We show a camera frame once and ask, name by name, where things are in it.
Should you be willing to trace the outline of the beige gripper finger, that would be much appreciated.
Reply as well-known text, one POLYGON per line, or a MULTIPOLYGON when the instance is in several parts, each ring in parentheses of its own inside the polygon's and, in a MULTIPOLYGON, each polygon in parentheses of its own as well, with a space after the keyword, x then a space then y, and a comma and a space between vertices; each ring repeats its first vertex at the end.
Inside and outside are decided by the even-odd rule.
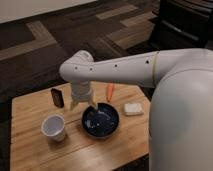
POLYGON ((89 100, 89 105, 92 106, 95 110, 98 110, 98 104, 93 100, 89 100))
POLYGON ((73 110, 78 105, 78 102, 75 100, 71 100, 70 102, 70 110, 73 110))

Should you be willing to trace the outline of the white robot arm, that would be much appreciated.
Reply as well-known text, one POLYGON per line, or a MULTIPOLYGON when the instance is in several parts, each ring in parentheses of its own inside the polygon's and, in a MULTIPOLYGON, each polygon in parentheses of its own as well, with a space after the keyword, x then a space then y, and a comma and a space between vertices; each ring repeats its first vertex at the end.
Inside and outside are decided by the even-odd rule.
POLYGON ((78 99, 91 81, 152 88, 149 171, 213 171, 213 50, 158 50, 98 62, 79 50, 59 73, 78 99))

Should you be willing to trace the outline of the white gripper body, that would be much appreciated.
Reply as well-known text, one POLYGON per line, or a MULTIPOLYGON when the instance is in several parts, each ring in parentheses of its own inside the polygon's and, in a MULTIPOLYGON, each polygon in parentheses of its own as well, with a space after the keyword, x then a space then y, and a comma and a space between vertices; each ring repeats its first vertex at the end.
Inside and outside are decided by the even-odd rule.
POLYGON ((93 90, 89 82, 75 82, 71 84, 71 97, 77 102, 86 102, 93 97, 93 90))

